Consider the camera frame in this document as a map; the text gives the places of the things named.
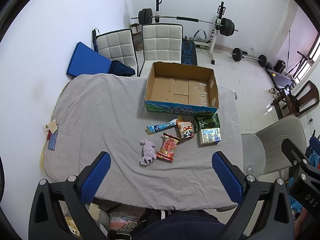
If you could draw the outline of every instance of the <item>blue phone case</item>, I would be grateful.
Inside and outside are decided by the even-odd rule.
[[[54,147],[56,146],[57,134],[58,134],[58,129],[50,135],[50,139],[48,143],[49,150],[54,151]]]

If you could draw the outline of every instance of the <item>screw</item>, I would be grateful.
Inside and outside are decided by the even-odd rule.
[[[68,181],[73,182],[73,181],[76,180],[76,178],[77,177],[75,175],[71,175],[71,176],[68,177]]]
[[[279,185],[283,185],[283,184],[284,184],[284,182],[283,182],[282,179],[277,179],[277,183],[278,183]]]
[[[248,180],[248,181],[253,182],[253,181],[255,181],[255,179],[256,179],[256,178],[255,178],[253,175],[248,175],[248,176],[247,176],[247,180]]]
[[[41,179],[41,181],[39,181],[39,184],[42,186],[42,185],[44,185],[44,184],[46,184],[47,183],[47,181],[45,180],[45,179]]]

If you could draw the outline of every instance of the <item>metal bucket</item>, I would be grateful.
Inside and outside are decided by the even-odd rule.
[[[141,33],[141,26],[139,23],[134,23],[129,26],[132,30],[133,45],[135,51],[143,50],[143,38]]]

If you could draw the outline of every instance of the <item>black weight plate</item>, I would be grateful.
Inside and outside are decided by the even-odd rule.
[[[146,16],[144,18],[145,18],[146,24],[152,23],[152,9],[151,8],[146,9]]]
[[[139,11],[138,20],[140,25],[146,24],[146,20],[144,18],[145,14],[146,14],[146,9],[142,9],[141,11]]]
[[[226,18],[222,18],[221,19],[221,25],[220,26],[220,34],[223,35],[223,36],[226,36],[228,34],[228,31],[229,31],[229,27],[230,27],[230,22],[229,22],[229,19],[226,19]]]
[[[230,20],[230,19],[227,19],[229,21],[229,30],[228,30],[228,33],[227,33],[227,37],[229,37],[231,35],[231,32],[232,32],[232,24],[233,22]]]
[[[259,65],[261,67],[266,67],[267,66],[268,59],[267,59],[267,57],[265,55],[260,55],[258,59],[259,59]]]
[[[272,70],[272,65],[270,62],[267,63],[266,68]]]
[[[233,35],[234,33],[235,33],[235,24],[232,22],[232,31],[231,31],[230,36]]]
[[[234,48],[232,51],[232,58],[235,62],[238,62],[242,59],[242,50],[239,48]]]

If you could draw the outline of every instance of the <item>bed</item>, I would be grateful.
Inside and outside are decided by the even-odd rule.
[[[52,120],[58,135],[55,150],[44,151],[44,169],[53,182],[64,181],[80,171],[101,151],[111,155],[111,168],[96,197],[128,205],[160,210],[198,210],[235,205],[212,169],[212,154],[222,151],[243,169],[243,153],[235,93],[219,87],[218,109],[221,142],[200,145],[199,136],[181,140],[174,161],[155,159],[143,166],[143,139],[159,151],[162,132],[148,135],[147,125],[172,120],[176,114],[146,111],[145,78],[112,74],[81,75],[60,95]],[[176,128],[166,130],[178,136]]]

